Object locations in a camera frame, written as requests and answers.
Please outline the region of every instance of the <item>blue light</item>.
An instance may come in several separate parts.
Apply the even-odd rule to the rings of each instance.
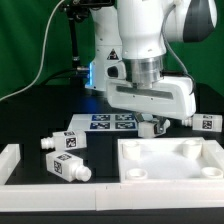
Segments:
[[[93,66],[92,63],[89,64],[89,85],[93,85]]]

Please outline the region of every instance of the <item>cable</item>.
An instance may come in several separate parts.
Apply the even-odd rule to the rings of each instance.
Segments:
[[[65,70],[56,72],[56,73],[52,74],[51,76],[49,76],[46,80],[44,80],[43,82],[41,82],[40,85],[45,85],[51,79],[54,79],[54,78],[56,78],[59,75],[63,75],[63,74],[69,73],[69,72],[76,72],[76,71],[77,71],[77,69],[75,69],[75,68],[69,68],[69,69],[65,69]]]
[[[42,48],[42,56],[41,56],[41,63],[40,63],[40,68],[39,68],[39,71],[37,73],[37,76],[36,78],[33,80],[32,83],[30,83],[28,86],[26,86],[25,88],[17,91],[17,92],[14,92],[12,94],[9,94],[7,96],[4,96],[2,98],[0,98],[0,102],[9,98],[9,97],[12,97],[12,96],[15,96],[19,93],[22,93],[24,91],[26,91],[27,89],[29,89],[30,87],[32,87],[36,81],[39,79],[40,75],[41,75],[41,72],[43,70],[43,64],[44,64],[44,57],[45,57],[45,50],[46,50],[46,44],[47,44],[47,37],[48,37],[48,31],[49,31],[49,27],[50,27],[50,24],[51,24],[51,20],[56,12],[56,10],[59,8],[59,6],[62,4],[62,2],[64,2],[65,0],[61,0],[54,8],[54,10],[52,11],[50,17],[49,17],[49,20],[48,20],[48,23],[47,23],[47,26],[46,26],[46,30],[45,30],[45,35],[44,35],[44,42],[43,42],[43,48]]]
[[[167,13],[165,14],[164,16],[164,20],[163,20],[163,24],[162,24],[162,35],[163,35],[163,39],[164,39],[164,43],[168,49],[168,51],[170,52],[170,54],[176,59],[177,63],[180,65],[180,67],[183,69],[183,72],[184,72],[184,76],[188,77],[191,79],[192,83],[193,83],[193,88],[191,90],[191,93],[190,95],[194,92],[195,90],[195,81],[194,81],[194,78],[189,75],[188,73],[188,70],[187,68],[185,67],[184,63],[180,60],[180,58],[176,55],[176,53],[173,51],[173,49],[170,47],[170,44],[167,40],[167,37],[166,37],[166,31],[165,31],[165,28],[166,28],[166,22],[167,22],[167,19],[168,19],[168,16],[170,15],[170,13],[176,8],[176,5],[172,5]]]

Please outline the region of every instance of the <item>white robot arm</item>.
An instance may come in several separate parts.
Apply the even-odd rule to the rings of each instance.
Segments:
[[[179,60],[183,77],[164,76],[163,56],[168,42],[202,41],[214,30],[214,0],[118,0],[117,11],[92,15],[96,57],[87,88],[106,90],[115,108],[174,119],[195,113],[190,75]]]

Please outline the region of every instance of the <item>white cylinder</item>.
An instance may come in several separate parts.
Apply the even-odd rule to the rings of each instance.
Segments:
[[[91,175],[91,170],[85,166],[79,166],[73,171],[73,177],[84,182],[88,181]]]
[[[202,142],[200,140],[187,140],[183,143],[183,155],[188,159],[201,157]]]
[[[144,169],[131,169],[126,172],[126,179],[128,180],[146,180],[148,179],[148,172]]]
[[[54,145],[54,139],[53,138],[43,138],[41,139],[41,148],[42,149],[53,149],[55,147]]]
[[[139,160],[141,147],[137,141],[128,140],[123,143],[123,157],[129,160]]]
[[[201,169],[201,177],[208,179],[222,179],[223,171],[216,167],[204,167]]]

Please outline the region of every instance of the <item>black tabletop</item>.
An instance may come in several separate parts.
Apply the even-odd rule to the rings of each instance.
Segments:
[[[198,85],[197,113],[224,115],[224,98],[207,85]],[[36,86],[0,103],[0,150],[20,144],[21,161],[6,184],[67,183],[46,170],[40,140],[52,132],[65,131],[73,114],[126,112],[111,108],[106,99],[71,86]],[[179,121],[160,138],[204,137],[224,147],[224,133],[192,131]],[[137,132],[87,132],[87,148],[72,152],[93,171],[91,183],[119,182],[117,140],[137,138]],[[169,209],[102,212],[0,213],[0,223],[221,223],[224,208]]]

